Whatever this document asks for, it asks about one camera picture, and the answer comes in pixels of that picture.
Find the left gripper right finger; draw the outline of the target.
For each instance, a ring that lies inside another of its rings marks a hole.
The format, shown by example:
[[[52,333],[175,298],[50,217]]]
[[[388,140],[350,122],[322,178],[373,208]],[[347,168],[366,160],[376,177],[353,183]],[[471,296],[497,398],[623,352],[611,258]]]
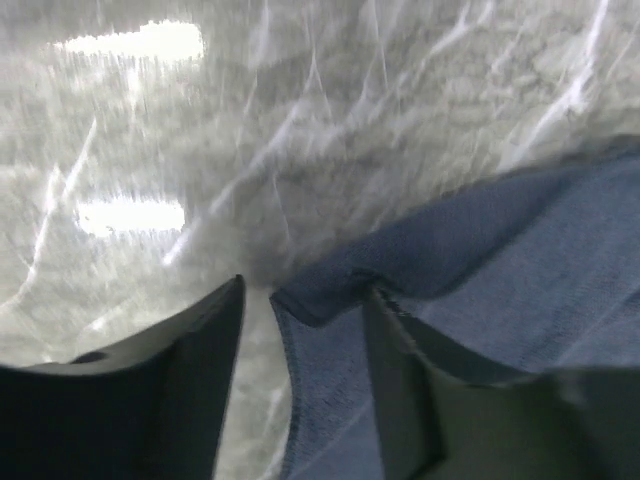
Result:
[[[471,351],[379,289],[363,303],[387,479],[635,479],[639,373],[529,374]]]

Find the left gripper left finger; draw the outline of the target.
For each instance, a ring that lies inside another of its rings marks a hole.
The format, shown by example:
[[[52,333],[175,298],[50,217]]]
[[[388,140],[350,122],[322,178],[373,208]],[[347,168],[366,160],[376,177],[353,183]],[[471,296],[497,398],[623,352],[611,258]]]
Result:
[[[209,479],[246,285],[69,363],[1,370],[5,479]]]

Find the grey towel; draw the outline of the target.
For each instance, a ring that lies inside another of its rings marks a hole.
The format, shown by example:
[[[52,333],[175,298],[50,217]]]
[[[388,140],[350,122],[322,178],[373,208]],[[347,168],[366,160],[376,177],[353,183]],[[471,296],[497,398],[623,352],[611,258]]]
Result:
[[[383,475],[372,289],[510,368],[639,373],[639,149],[467,188],[307,267],[271,298],[292,384],[285,479]]]

